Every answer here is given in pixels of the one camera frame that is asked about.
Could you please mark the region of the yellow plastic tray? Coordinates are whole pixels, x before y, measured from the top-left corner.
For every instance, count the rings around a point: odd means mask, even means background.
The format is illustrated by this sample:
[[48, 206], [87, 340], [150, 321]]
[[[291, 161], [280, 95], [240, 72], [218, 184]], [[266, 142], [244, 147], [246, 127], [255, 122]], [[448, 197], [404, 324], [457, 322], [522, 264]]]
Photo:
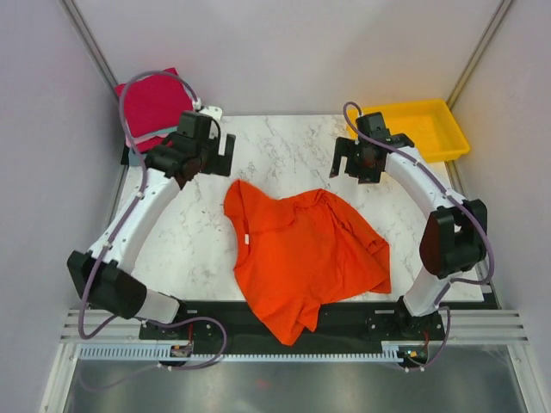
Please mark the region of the yellow plastic tray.
[[404, 133], [418, 148], [426, 163], [455, 161], [470, 152], [446, 102], [431, 99], [362, 107], [363, 114], [381, 112], [392, 134]]

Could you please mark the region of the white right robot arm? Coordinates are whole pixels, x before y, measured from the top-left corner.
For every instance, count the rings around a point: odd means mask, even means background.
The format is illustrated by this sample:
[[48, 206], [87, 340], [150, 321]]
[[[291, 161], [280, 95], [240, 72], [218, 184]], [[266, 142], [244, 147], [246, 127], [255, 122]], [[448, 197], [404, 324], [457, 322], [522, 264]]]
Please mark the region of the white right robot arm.
[[400, 336], [411, 339], [436, 326], [438, 306], [451, 285], [467, 283], [464, 273], [492, 256], [487, 208], [446, 186], [407, 135], [390, 132], [382, 113], [359, 114], [348, 124], [357, 138], [337, 138], [330, 175], [344, 172], [361, 184], [375, 184], [387, 174], [426, 218], [419, 245], [422, 267], [398, 299], [391, 322]]

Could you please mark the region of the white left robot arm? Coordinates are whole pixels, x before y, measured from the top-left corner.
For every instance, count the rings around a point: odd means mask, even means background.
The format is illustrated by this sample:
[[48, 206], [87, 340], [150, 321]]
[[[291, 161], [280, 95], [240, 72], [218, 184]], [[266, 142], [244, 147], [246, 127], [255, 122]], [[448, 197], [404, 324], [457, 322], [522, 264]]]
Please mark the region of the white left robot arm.
[[86, 305], [125, 319], [151, 319], [170, 338], [189, 328], [179, 301], [133, 277], [138, 255], [164, 209], [197, 174], [229, 176], [235, 137], [220, 129], [222, 111], [182, 113], [176, 130], [145, 155], [142, 181], [89, 249], [73, 251], [67, 267]]

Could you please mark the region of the orange t shirt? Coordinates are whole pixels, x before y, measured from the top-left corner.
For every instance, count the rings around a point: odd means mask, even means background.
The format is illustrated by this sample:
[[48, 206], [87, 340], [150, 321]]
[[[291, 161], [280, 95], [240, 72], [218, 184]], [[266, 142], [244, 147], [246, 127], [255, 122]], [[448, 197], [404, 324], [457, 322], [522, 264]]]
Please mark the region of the orange t shirt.
[[238, 287], [283, 345], [317, 329], [322, 305], [392, 291], [387, 240], [331, 192], [277, 200], [237, 180], [226, 192], [224, 213], [237, 240]]

